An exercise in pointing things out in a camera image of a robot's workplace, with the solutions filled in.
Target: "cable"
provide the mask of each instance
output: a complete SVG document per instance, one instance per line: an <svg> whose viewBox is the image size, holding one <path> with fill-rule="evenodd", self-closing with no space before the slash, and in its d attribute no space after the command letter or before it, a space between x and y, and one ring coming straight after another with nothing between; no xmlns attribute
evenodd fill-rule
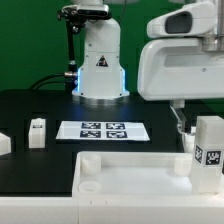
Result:
<svg viewBox="0 0 224 224"><path fill-rule="evenodd" d="M123 6L123 10L122 10L122 13L121 13L121 16L120 16L119 25L121 25L121 23L122 23L124 13L125 13L125 10L126 10L126 7L127 7L127 2L128 2L128 0L124 0L124 6Z"/></svg>
<svg viewBox="0 0 224 224"><path fill-rule="evenodd" d="M54 74L54 75L49 75L49 76L46 76L40 80L38 80L37 82L35 82L33 85L31 85L29 87L29 90L32 90L32 89L35 89L36 86L38 86L40 83L44 82L44 81L47 81L49 79L53 79L53 78L56 78L56 77L64 77L64 73L59 73L59 74Z"/></svg>
<svg viewBox="0 0 224 224"><path fill-rule="evenodd" d="M49 84L61 84L61 83L65 83L65 82L60 82L60 81L50 81L50 82L44 82L39 84L35 89L39 89L41 86L45 86L45 85L49 85Z"/></svg>

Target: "small white box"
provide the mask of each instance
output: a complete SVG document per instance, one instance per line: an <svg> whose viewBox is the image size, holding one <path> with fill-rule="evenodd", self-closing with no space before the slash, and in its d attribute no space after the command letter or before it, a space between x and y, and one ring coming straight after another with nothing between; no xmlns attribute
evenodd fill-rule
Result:
<svg viewBox="0 0 224 224"><path fill-rule="evenodd" d="M196 130L192 193L218 193L224 157L224 120L218 116L199 116Z"/></svg>
<svg viewBox="0 0 224 224"><path fill-rule="evenodd" d="M0 133L0 156L11 153L11 139Z"/></svg>
<svg viewBox="0 0 224 224"><path fill-rule="evenodd" d="M33 119L31 120L29 130L29 148L45 148L46 139L46 120Z"/></svg>

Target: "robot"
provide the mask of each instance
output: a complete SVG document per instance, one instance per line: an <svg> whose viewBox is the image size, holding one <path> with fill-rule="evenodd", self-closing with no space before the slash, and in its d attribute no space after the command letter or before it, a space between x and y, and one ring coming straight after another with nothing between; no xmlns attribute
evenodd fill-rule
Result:
<svg viewBox="0 0 224 224"><path fill-rule="evenodd" d="M148 23L148 36L157 40L141 53L138 92L145 100L170 100L181 134L189 132L185 100L224 96L223 24L223 0L197 0Z"/></svg>
<svg viewBox="0 0 224 224"><path fill-rule="evenodd" d="M89 104L110 105L124 101L129 92L125 89L125 71L120 66L120 27L112 19L103 0L73 1L65 6L58 18L66 20L69 44L69 74L76 77L72 91L75 100ZM123 4L121 0L107 3ZM73 34L85 28L84 63L78 69L74 58Z"/></svg>

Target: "black table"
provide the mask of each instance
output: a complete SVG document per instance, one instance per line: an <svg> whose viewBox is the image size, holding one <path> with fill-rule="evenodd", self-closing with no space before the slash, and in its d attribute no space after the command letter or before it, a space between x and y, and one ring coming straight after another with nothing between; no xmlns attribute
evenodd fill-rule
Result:
<svg viewBox="0 0 224 224"><path fill-rule="evenodd" d="M80 151L183 152L169 102L146 102L137 94L126 104L96 107L72 100L64 91L7 90L0 93L0 132L11 137L12 153L0 157L0 196L70 197L76 154ZM187 101L184 113L215 114L201 101ZM31 119L45 118L45 149L28 148ZM142 122L148 142L56 141L61 121Z"/></svg>

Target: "white paper sheet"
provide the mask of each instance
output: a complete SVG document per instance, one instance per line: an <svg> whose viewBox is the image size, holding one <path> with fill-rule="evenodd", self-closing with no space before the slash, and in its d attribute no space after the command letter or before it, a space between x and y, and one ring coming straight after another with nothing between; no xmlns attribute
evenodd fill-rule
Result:
<svg viewBox="0 0 224 224"><path fill-rule="evenodd" d="M62 121L56 139L149 141L143 123Z"/></svg>

